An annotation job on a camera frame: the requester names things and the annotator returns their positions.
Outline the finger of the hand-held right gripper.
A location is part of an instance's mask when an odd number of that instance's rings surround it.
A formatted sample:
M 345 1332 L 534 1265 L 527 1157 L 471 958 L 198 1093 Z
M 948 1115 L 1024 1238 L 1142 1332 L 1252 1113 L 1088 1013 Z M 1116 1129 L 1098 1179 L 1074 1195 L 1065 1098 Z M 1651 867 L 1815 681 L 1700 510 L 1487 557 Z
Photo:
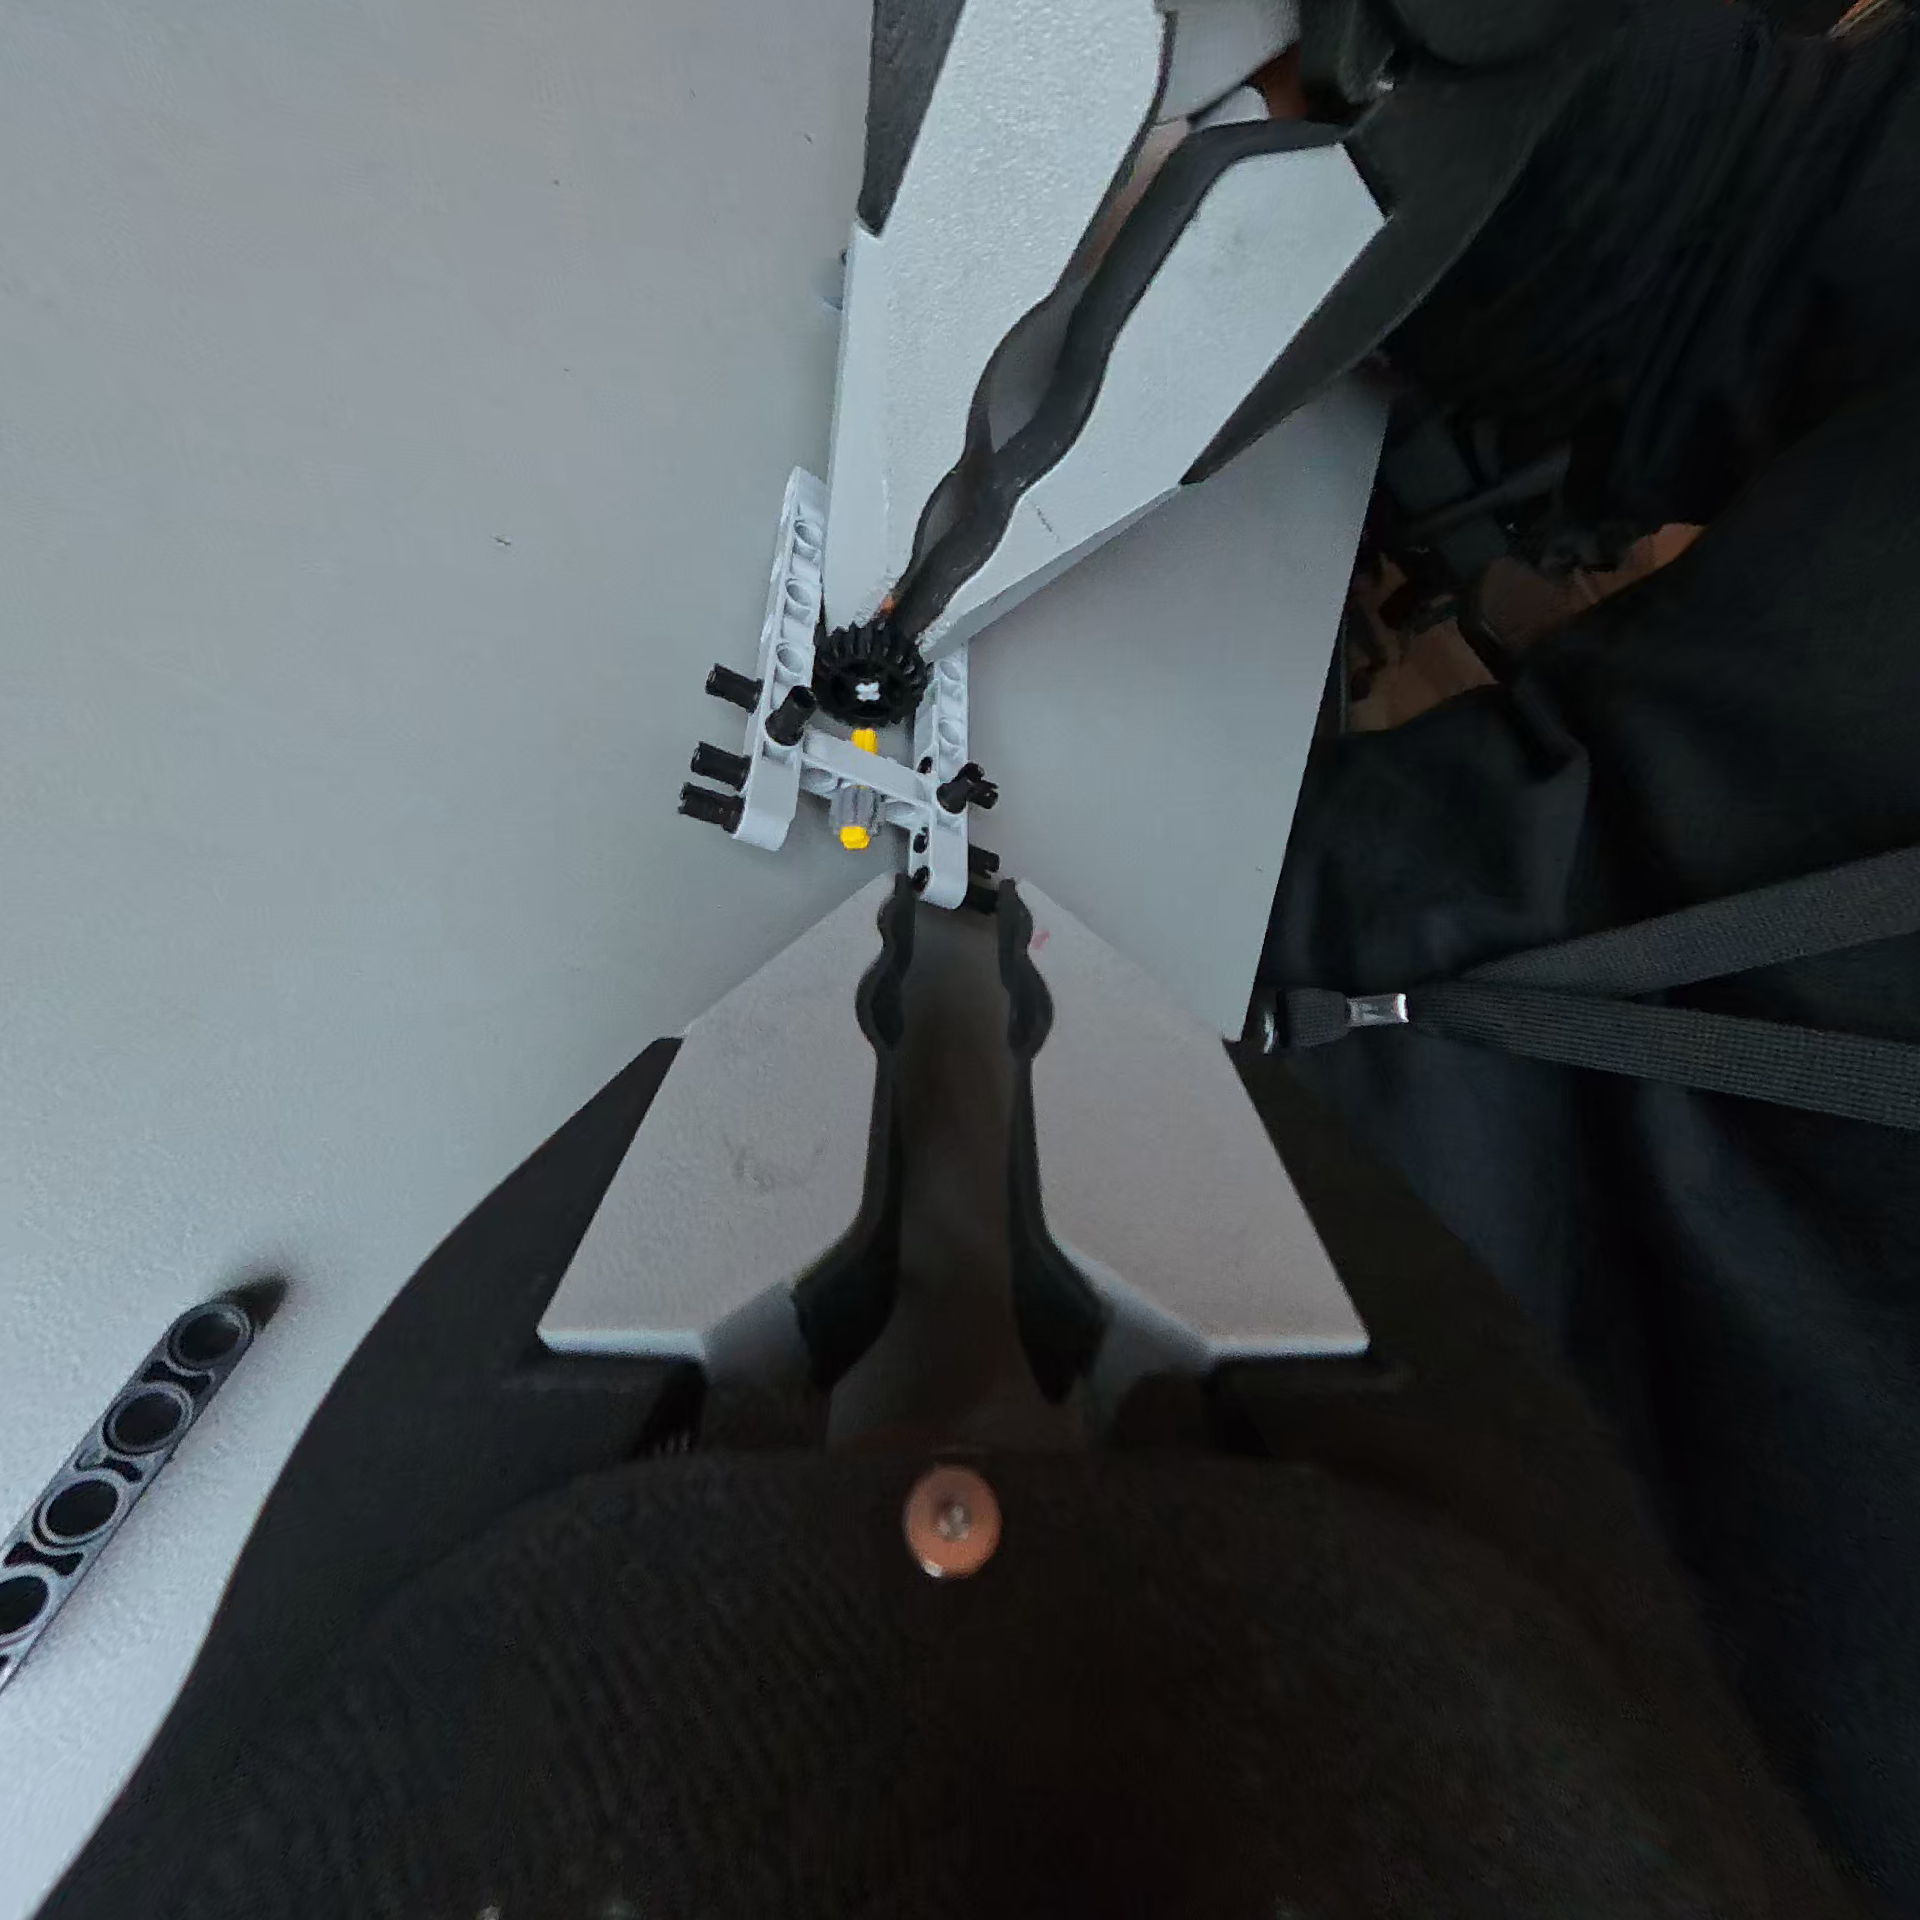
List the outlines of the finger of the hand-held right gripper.
M 972 641 L 1176 493 L 1384 224 L 1322 129 L 1188 138 L 1073 309 L 1034 417 L 920 565 L 920 648 Z
M 879 611 L 982 377 L 1161 122 L 1193 4 L 873 4 L 828 470 L 826 608 Z

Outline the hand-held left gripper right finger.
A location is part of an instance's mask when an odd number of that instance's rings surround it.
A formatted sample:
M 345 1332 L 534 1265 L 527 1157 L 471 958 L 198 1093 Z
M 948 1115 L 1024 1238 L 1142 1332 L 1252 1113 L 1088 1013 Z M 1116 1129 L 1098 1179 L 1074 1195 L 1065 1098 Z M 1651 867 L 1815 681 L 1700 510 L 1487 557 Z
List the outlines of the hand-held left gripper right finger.
M 1369 1353 L 1223 1038 L 1046 893 L 1004 883 L 994 921 L 1011 1292 L 1042 1396 Z

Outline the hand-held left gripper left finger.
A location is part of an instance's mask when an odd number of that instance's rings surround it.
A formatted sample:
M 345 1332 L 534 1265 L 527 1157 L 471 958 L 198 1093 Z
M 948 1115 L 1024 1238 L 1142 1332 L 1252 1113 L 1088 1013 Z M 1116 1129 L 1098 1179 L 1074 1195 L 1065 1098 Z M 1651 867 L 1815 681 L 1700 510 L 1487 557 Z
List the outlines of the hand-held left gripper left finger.
M 876 1243 L 904 1030 L 899 878 L 697 1014 L 545 1308 L 546 1352 L 828 1388 L 883 1328 Z

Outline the grey lego frame with gear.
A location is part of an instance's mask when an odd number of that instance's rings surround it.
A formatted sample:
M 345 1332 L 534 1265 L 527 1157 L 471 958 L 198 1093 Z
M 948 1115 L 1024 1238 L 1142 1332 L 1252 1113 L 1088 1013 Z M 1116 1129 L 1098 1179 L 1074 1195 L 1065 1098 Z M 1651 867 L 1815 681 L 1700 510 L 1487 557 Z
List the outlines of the grey lego frame with gear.
M 833 841 L 873 853 L 904 836 L 904 868 L 931 905 L 993 913 L 1002 862 L 972 834 L 972 814 L 999 801 L 970 750 L 970 652 L 935 664 L 906 718 L 868 697 L 871 680 L 840 686 L 851 718 L 822 702 L 826 636 L 826 481 L 790 474 L 764 598 L 755 670 L 715 664 L 706 693 L 747 716 L 742 750 L 697 745 L 680 811 L 747 848 L 778 853 L 804 801 L 823 802 Z

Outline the black lego beam with holes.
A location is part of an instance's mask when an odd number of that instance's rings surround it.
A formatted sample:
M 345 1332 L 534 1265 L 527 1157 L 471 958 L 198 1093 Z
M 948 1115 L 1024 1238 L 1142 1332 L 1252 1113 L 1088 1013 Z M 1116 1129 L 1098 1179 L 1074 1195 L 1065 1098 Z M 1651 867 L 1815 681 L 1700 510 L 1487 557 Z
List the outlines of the black lego beam with holes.
M 279 1280 L 230 1286 L 176 1314 L 2 1547 L 2 1683 L 14 1683 L 204 1410 L 273 1321 Z

